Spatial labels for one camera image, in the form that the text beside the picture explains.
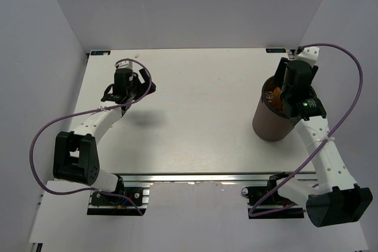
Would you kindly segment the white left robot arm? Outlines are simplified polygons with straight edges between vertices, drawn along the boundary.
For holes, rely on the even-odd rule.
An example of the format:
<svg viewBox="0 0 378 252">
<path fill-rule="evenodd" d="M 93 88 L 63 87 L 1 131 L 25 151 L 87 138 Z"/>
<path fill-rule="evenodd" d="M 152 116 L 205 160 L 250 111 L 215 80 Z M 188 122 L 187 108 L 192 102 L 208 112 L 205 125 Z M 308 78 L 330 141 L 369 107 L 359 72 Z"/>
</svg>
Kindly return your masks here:
<svg viewBox="0 0 378 252">
<path fill-rule="evenodd" d="M 132 103 L 155 90 L 146 69 L 135 72 L 131 67 L 116 68 L 114 82 L 105 89 L 98 111 L 73 130 L 57 135 L 53 176 L 104 191 L 111 204 L 122 202 L 125 197 L 122 179 L 100 168 L 97 144 Z"/>
</svg>

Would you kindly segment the dark brown round bin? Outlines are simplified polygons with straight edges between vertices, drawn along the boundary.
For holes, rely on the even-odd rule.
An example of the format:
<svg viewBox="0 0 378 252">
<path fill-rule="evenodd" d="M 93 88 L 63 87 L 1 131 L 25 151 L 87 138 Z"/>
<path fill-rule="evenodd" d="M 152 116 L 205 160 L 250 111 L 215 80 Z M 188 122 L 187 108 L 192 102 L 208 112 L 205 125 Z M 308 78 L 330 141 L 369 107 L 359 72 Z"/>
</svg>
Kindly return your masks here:
<svg viewBox="0 0 378 252">
<path fill-rule="evenodd" d="M 265 99 L 266 91 L 274 91 L 276 87 L 280 87 L 282 90 L 282 85 L 274 86 L 272 81 L 273 76 L 268 78 L 262 86 L 260 100 L 252 119 L 252 127 L 261 139 L 277 142 L 285 138 L 298 123 L 292 124 L 286 114 L 275 110 Z"/>
</svg>

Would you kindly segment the aluminium table front rail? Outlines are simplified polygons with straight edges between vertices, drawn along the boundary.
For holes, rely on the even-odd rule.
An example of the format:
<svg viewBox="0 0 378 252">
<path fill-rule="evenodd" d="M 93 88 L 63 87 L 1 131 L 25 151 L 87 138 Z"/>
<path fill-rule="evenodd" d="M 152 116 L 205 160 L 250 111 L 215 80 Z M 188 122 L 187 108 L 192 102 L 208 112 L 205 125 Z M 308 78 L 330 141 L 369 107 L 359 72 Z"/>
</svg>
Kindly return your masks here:
<svg viewBox="0 0 378 252">
<path fill-rule="evenodd" d="M 228 174 L 120 174 L 125 182 L 266 182 L 276 173 L 228 173 Z"/>
</svg>

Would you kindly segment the orange bottle with patterned label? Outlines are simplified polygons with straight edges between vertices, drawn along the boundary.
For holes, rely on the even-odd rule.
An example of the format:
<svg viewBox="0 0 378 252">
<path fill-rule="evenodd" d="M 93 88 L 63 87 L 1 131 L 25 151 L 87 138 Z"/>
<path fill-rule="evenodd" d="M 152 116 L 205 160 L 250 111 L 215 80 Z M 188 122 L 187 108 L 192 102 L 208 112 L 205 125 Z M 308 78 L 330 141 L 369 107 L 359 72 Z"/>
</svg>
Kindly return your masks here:
<svg viewBox="0 0 378 252">
<path fill-rule="evenodd" d="M 271 106 L 277 110 L 278 112 L 284 114 L 285 111 L 284 111 L 284 106 L 283 106 L 283 102 L 281 100 L 281 93 L 282 93 L 282 90 L 280 87 L 276 87 L 274 89 L 274 91 L 272 92 L 272 97 L 270 99 L 270 104 Z"/>
</svg>

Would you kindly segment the blue sticker corner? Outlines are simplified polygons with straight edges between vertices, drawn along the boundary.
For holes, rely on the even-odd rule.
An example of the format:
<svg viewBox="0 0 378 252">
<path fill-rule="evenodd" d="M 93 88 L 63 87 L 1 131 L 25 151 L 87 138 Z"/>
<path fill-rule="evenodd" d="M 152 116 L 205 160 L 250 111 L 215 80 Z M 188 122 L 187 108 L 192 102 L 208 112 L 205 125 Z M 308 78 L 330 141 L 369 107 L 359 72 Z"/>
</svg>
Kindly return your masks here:
<svg viewBox="0 0 378 252">
<path fill-rule="evenodd" d="M 267 53 L 286 53 L 285 48 L 266 48 Z"/>
<path fill-rule="evenodd" d="M 91 56 L 103 56 L 103 55 L 109 55 L 110 51 L 91 51 Z"/>
</svg>

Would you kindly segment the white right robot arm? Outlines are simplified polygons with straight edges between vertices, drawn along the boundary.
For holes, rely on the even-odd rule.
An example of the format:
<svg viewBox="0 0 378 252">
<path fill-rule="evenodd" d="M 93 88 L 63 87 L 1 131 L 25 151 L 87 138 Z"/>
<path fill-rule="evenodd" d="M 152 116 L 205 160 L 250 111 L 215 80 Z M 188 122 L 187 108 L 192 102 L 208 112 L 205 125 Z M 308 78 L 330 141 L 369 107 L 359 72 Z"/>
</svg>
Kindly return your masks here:
<svg viewBox="0 0 378 252">
<path fill-rule="evenodd" d="M 283 77 L 281 100 L 285 114 L 300 135 L 318 178 L 313 188 L 295 178 L 280 179 L 267 188 L 274 204 L 285 199 L 306 210 L 316 227 L 357 222 L 373 200 L 349 173 L 328 128 L 326 111 L 311 83 L 317 67 L 289 61 Z"/>
</svg>

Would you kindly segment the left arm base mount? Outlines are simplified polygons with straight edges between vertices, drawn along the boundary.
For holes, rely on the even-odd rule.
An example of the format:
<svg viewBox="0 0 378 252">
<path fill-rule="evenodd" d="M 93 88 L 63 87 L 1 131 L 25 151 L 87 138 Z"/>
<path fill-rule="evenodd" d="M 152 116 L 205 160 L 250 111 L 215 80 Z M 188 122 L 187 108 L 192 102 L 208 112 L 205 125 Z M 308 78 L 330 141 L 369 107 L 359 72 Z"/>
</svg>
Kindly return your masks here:
<svg viewBox="0 0 378 252">
<path fill-rule="evenodd" d="M 141 217 L 148 206 L 149 190 L 149 184 L 124 182 L 113 193 L 95 191 L 90 195 L 87 215 Z"/>
</svg>

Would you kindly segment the blue sticker left corner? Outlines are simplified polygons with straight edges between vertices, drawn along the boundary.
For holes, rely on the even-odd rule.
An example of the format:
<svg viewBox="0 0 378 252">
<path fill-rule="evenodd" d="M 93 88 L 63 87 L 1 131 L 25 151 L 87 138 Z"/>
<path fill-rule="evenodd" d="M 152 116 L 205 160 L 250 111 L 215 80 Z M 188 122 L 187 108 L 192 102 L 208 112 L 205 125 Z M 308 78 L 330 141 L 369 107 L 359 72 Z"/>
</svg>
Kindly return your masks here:
<svg viewBox="0 0 378 252">
<path fill-rule="evenodd" d="M 110 51 L 91 51 L 91 56 L 103 56 L 103 55 L 109 55 Z"/>
</svg>

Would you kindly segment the blue sticker right corner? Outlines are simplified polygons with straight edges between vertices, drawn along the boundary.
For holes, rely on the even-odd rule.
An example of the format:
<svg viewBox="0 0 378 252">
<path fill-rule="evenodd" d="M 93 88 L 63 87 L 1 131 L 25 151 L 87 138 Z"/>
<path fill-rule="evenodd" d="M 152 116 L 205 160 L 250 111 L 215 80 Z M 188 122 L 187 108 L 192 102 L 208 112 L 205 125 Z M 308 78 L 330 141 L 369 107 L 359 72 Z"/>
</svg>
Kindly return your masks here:
<svg viewBox="0 0 378 252">
<path fill-rule="evenodd" d="M 286 53 L 285 48 L 266 48 L 267 53 Z"/>
</svg>

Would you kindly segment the large clear plastic bottle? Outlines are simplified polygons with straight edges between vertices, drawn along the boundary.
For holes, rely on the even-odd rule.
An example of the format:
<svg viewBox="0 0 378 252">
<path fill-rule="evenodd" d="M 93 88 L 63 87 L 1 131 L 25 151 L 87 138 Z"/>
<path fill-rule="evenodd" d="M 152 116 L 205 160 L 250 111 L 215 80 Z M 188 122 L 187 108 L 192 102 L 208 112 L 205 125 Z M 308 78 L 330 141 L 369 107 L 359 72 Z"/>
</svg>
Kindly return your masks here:
<svg viewBox="0 0 378 252">
<path fill-rule="evenodd" d="M 272 92 L 272 91 L 266 91 L 266 92 L 265 92 L 265 99 L 266 99 L 268 102 L 272 102 L 272 101 L 274 101 L 274 98 L 275 98 L 275 94 L 274 94 L 274 92 Z"/>
</svg>

